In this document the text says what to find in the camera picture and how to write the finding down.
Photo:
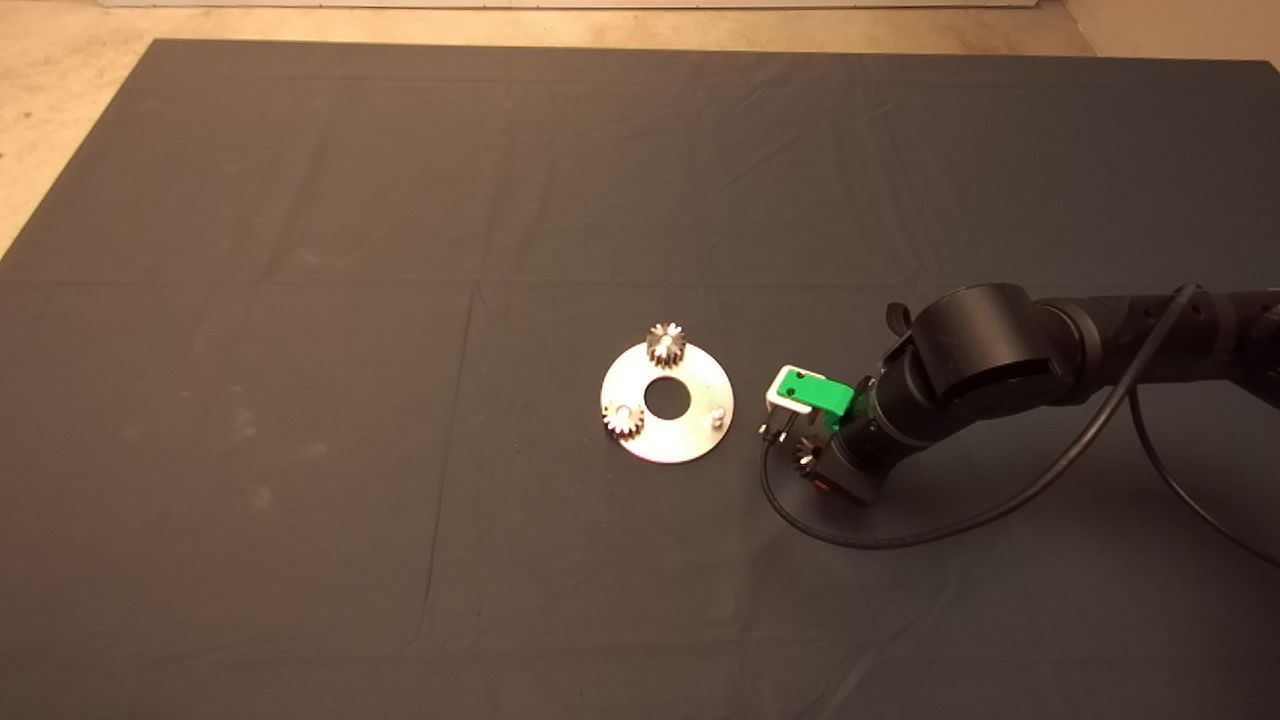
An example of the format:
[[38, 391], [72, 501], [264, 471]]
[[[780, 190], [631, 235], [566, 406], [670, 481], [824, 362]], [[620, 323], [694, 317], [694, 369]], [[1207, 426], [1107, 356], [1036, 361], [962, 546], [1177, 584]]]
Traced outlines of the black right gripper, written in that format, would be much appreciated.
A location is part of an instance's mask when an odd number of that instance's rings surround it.
[[855, 428], [832, 433], [815, 455], [812, 484], [823, 496], [832, 489], [859, 507], [868, 507], [881, 495], [893, 466], [893, 442], [877, 429]]

